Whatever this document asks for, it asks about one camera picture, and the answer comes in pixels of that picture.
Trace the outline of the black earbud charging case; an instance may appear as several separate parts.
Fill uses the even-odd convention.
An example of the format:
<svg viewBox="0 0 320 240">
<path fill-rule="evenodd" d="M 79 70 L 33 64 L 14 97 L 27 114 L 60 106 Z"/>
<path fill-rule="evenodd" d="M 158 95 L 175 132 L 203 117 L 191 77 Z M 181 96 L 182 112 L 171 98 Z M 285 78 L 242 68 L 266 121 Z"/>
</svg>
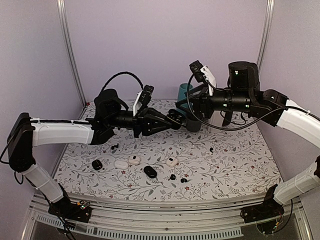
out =
<svg viewBox="0 0 320 240">
<path fill-rule="evenodd" d="M 170 109 L 166 118 L 171 122 L 171 128 L 173 130 L 179 130 L 185 122 L 185 116 L 176 109 Z"/>
</svg>

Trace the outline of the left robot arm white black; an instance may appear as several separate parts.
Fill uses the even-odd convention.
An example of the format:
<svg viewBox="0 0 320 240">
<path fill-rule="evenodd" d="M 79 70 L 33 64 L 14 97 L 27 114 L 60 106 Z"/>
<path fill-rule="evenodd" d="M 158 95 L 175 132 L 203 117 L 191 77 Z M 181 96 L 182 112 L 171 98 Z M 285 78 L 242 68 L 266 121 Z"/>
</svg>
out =
<svg viewBox="0 0 320 240">
<path fill-rule="evenodd" d="M 129 110 L 115 89 L 102 90 L 94 99 L 94 117 L 85 120 L 48 120 L 21 113 L 7 138 L 8 165 L 54 203 L 63 217 L 70 217 L 75 211 L 74 205 L 67 200 L 63 188 L 36 163 L 33 148 L 70 143 L 102 145 L 114 136 L 115 128 L 132 130 L 135 138 L 178 130 L 183 125 L 181 119 L 148 107 L 152 92 L 152 86 L 145 86 Z"/>
</svg>

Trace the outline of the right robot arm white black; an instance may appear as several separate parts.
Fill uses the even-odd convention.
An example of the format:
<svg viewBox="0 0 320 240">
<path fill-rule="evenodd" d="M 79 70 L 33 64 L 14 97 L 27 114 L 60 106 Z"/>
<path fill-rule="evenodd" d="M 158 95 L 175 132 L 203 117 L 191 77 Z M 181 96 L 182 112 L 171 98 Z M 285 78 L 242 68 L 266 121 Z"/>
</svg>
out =
<svg viewBox="0 0 320 240">
<path fill-rule="evenodd" d="M 316 147 L 320 146 L 320 119 L 301 108 L 286 95 L 268 89 L 260 90 L 256 63 L 236 61 L 228 64 L 228 86 L 218 88 L 209 67 L 198 60 L 189 65 L 191 78 L 200 85 L 186 90 L 184 100 L 176 107 L 191 114 L 202 124 L 215 111 L 246 113 L 255 122 L 288 130 Z"/>
</svg>

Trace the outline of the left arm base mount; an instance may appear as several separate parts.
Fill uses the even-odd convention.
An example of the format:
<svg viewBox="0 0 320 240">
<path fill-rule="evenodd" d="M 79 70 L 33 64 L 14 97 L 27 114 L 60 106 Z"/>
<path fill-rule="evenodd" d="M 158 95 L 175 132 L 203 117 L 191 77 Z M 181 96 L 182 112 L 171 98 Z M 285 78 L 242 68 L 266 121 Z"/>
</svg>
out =
<svg viewBox="0 0 320 240">
<path fill-rule="evenodd" d="M 90 206 L 82 207 L 81 204 L 72 203 L 68 199 L 61 199 L 55 203 L 51 202 L 49 204 L 48 213 L 62 219 L 88 223 L 91 218 L 92 210 L 93 209 Z"/>
</svg>

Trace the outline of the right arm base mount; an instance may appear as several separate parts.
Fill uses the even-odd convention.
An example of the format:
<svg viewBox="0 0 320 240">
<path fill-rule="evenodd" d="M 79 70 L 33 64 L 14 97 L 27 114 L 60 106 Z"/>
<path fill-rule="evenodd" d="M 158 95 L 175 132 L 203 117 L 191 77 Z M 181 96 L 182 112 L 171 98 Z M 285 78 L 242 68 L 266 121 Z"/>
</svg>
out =
<svg viewBox="0 0 320 240">
<path fill-rule="evenodd" d="M 241 209 L 240 216 L 245 223 L 261 221 L 284 214 L 283 205 L 274 200 L 274 193 L 277 186 L 278 185 L 275 184 L 268 189 L 262 203 L 246 206 Z"/>
</svg>

